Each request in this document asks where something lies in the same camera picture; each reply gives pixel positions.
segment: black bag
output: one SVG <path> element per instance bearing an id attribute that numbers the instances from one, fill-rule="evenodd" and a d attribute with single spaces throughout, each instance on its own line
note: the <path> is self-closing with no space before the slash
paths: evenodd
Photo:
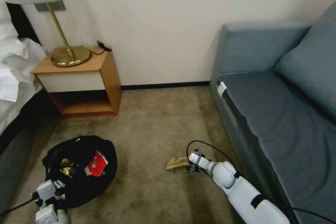
<path id="1" fill-rule="evenodd" d="M 99 177 L 85 172 L 96 151 L 108 161 Z M 118 167 L 113 143 L 96 135 L 79 136 L 54 146 L 42 163 L 46 170 L 46 181 L 60 181 L 65 185 L 56 193 L 65 194 L 62 206 L 67 208 L 84 205 L 104 192 L 112 183 Z"/>

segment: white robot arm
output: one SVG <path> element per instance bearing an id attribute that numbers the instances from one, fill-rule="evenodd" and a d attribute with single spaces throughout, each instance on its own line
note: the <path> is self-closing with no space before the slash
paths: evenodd
<path id="1" fill-rule="evenodd" d="M 38 199 L 36 204 L 40 206 L 40 210 L 35 215 L 35 224 L 71 224 L 66 209 L 55 209 L 53 204 L 55 201 L 62 199 L 62 196 L 57 196 L 56 187 L 62 187 L 60 181 L 52 182 L 48 180 L 40 184 L 36 190 Z"/>
<path id="2" fill-rule="evenodd" d="M 232 206 L 247 224 L 289 224 L 288 218 L 276 205 L 240 176 L 229 162 L 212 162 L 192 153 L 189 160 L 204 171 L 227 194 Z"/>

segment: sofa armrest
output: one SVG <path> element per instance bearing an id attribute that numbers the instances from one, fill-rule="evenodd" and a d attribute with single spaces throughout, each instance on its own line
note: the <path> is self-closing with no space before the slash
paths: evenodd
<path id="1" fill-rule="evenodd" d="M 219 74 L 270 71 L 297 46 L 311 24 L 301 22 L 230 23 L 223 26 L 211 81 Z"/>

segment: black cable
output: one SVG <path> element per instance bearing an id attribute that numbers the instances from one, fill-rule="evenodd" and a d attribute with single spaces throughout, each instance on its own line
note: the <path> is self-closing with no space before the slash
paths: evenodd
<path id="1" fill-rule="evenodd" d="M 194 143 L 194 142 L 200 142 L 200 143 L 203 143 L 203 144 L 205 144 L 205 145 L 208 145 L 208 146 L 210 146 L 211 148 L 213 148 L 213 149 L 215 149 L 215 150 L 217 150 L 218 152 L 220 152 L 220 153 L 222 153 L 230 162 L 231 162 L 231 164 L 233 165 L 233 167 L 234 167 L 234 169 L 235 170 L 237 170 L 236 168 L 235 168 L 235 165 L 234 165 L 234 163 L 232 162 L 232 160 L 231 160 L 231 158 L 227 155 L 227 154 L 225 154 L 223 151 L 221 151 L 220 149 L 218 149 L 218 148 L 216 148 L 215 146 L 213 146 L 213 145 L 211 145 L 211 144 L 209 144 L 209 143 L 206 143 L 206 142 L 203 142 L 203 141 L 199 141 L 199 140 L 194 140 L 194 141 L 191 141 L 189 144 L 188 144 L 188 146 L 187 146 L 187 151 L 186 151 L 186 154 L 187 154 L 187 159 L 188 159 L 188 161 L 190 162 L 190 160 L 189 160 L 189 155 L 188 155 L 188 152 L 189 152 L 189 146 L 192 144 L 192 143 Z M 306 209 L 302 209 L 302 208 L 296 208 L 296 207 L 292 207 L 292 206 L 282 206 L 282 205 L 278 205 L 276 202 L 273 202 L 272 200 L 270 200 L 270 199 L 267 199 L 269 202 L 272 202 L 274 205 L 276 205 L 277 207 L 279 207 L 279 208 L 284 208 L 284 209 L 290 209 L 290 210 L 294 210 L 294 211 L 300 211 L 300 212 L 305 212 L 305 213 L 307 213 L 307 214 L 311 214 L 311 215 L 314 215 L 314 216 L 316 216 L 316 217 L 319 217 L 319 218 L 321 218 L 321 219 L 323 219 L 323 220 L 326 220 L 326 221 L 328 221 L 328 222 L 330 222 L 330 223 L 332 223 L 332 224 L 336 224 L 336 222 L 335 221 L 333 221 L 333 220 L 331 220 L 331 219 L 329 219 L 329 218 L 327 218 L 327 217 L 324 217 L 323 215 L 320 215 L 320 214 L 317 214 L 317 213 L 315 213 L 315 212 L 312 212 L 312 211 L 309 211 L 309 210 L 306 210 Z"/>
<path id="2" fill-rule="evenodd" d="M 13 212 L 16 209 L 19 209 L 19 208 L 27 205 L 28 203 L 30 203 L 30 202 L 32 202 L 34 200 L 35 200 L 34 198 L 31 198 L 30 200 L 26 201 L 25 203 L 22 203 L 21 205 L 18 205 L 16 207 L 12 208 L 12 209 L 9 209 L 6 212 L 0 213 L 0 218 L 3 217 L 3 216 L 5 216 L 6 214 L 9 214 L 10 212 Z"/>
<path id="3" fill-rule="evenodd" d="M 285 208 L 285 209 L 290 209 L 290 210 L 295 210 L 295 211 L 305 212 L 305 213 L 307 213 L 307 214 L 311 214 L 311 215 L 314 215 L 314 216 L 316 216 L 316 217 L 319 217 L 319 218 L 321 218 L 321 219 L 323 219 L 323 220 L 326 220 L 326 221 L 328 221 L 328 222 L 330 222 L 330 223 L 332 223 L 332 224 L 336 224 L 335 221 L 333 221 L 333 220 L 331 220 L 331 219 L 329 219 L 329 218 L 327 218 L 327 217 L 324 217 L 323 215 L 317 214 L 317 213 L 315 213 L 315 212 L 312 212 L 312 211 L 309 211 L 309 210 L 306 210 L 306 209 L 295 208 L 295 207 L 291 207 L 291 206 L 289 207 L 289 206 L 277 205 L 277 204 L 275 204 L 274 202 L 273 202 L 273 204 L 276 205 L 276 206 L 279 207 L 279 208 Z"/>
<path id="4" fill-rule="evenodd" d="M 101 55 L 101 54 L 103 54 L 105 52 L 105 49 L 103 49 L 103 51 L 101 53 L 99 53 L 99 54 L 96 53 L 96 52 L 94 52 L 94 51 L 91 51 L 91 50 L 90 50 L 90 52 L 92 52 L 93 54 L 96 54 L 96 55 Z"/>
<path id="5" fill-rule="evenodd" d="M 98 44 L 98 46 L 99 46 L 100 48 L 103 49 L 103 51 L 102 51 L 101 53 L 96 53 L 96 52 L 90 50 L 90 52 L 92 52 L 93 54 L 101 55 L 101 54 L 103 54 L 105 51 L 109 51 L 109 52 L 112 51 L 111 48 L 106 47 L 106 46 L 105 46 L 102 42 L 100 42 L 99 40 L 97 40 L 97 44 Z"/>

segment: power cord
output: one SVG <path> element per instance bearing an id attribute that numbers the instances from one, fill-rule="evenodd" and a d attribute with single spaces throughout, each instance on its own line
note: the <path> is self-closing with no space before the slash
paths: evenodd
<path id="1" fill-rule="evenodd" d="M 224 153 L 223 151 L 221 151 L 220 149 L 216 148 L 215 146 L 213 146 L 213 145 L 211 145 L 211 144 L 209 144 L 209 143 L 206 143 L 206 142 L 203 142 L 203 141 L 199 141 L 199 140 L 191 141 L 191 142 L 188 143 L 188 145 L 187 145 L 186 154 L 187 154 L 187 159 L 188 159 L 189 162 L 190 162 L 190 160 L 189 160 L 189 155 L 188 155 L 188 152 L 189 152 L 189 146 L 190 146 L 192 143 L 194 143 L 194 142 L 200 142 L 200 143 L 202 143 L 202 144 L 208 145 L 208 146 L 210 146 L 211 148 L 215 149 L 216 151 L 222 153 L 222 154 L 223 154 L 223 155 L 230 161 L 230 163 L 233 165 L 234 169 L 237 170 L 236 167 L 235 167 L 235 165 L 234 165 L 234 163 L 232 162 L 231 158 L 230 158 L 226 153 Z M 333 220 L 331 220 L 331 219 L 329 219 L 329 218 L 327 218 L 327 217 L 324 217 L 323 215 L 317 214 L 317 213 L 315 213 L 315 212 L 312 212 L 312 211 L 309 211 L 309 210 L 306 210 L 306 209 L 302 209 L 302 208 L 296 208 L 296 207 L 291 207 L 291 206 L 290 206 L 290 207 L 289 207 L 289 206 L 282 206 L 282 205 L 278 205 L 276 202 L 273 202 L 273 201 L 270 200 L 270 199 L 267 199 L 267 200 L 269 200 L 270 202 L 272 202 L 274 205 L 276 205 L 276 206 L 279 207 L 279 208 L 290 209 L 290 210 L 300 211 L 300 212 L 305 212 L 305 213 L 307 213 L 307 214 L 311 214 L 311 215 L 314 215 L 314 216 L 316 216 L 316 217 L 319 217 L 319 218 L 321 218 L 321 219 L 323 219 L 323 220 L 326 220 L 326 221 L 328 221 L 328 222 L 330 222 L 330 223 L 332 223 L 332 224 L 336 224 L 335 221 L 333 221 Z"/>
<path id="2" fill-rule="evenodd" d="M 0 213 L 0 218 L 3 217 L 3 216 L 5 216 L 5 215 L 7 215 L 7 214 L 9 214 L 10 212 L 15 211 L 16 209 L 19 209 L 19 208 L 21 208 L 21 207 L 29 204 L 30 202 L 32 202 L 32 201 L 34 201 L 34 200 L 36 200 L 38 198 L 39 198 L 39 195 L 37 194 L 37 192 L 34 192 L 33 195 L 31 196 L 30 200 L 26 201 L 25 203 L 22 203 L 21 205 L 18 205 L 16 207 L 14 207 L 14 208 L 8 209 L 7 211 L 5 211 L 3 213 Z"/>
<path id="3" fill-rule="evenodd" d="M 112 51 L 111 48 L 106 47 L 106 46 L 105 46 L 102 42 L 100 42 L 99 40 L 97 40 L 97 44 L 98 44 L 98 46 L 99 46 L 100 48 L 103 49 L 103 51 L 102 51 L 101 53 L 96 53 L 96 52 L 90 50 L 90 52 L 92 52 L 93 54 L 101 55 L 101 54 L 103 54 L 105 51 L 108 51 L 108 52 L 111 52 L 111 51 Z"/>

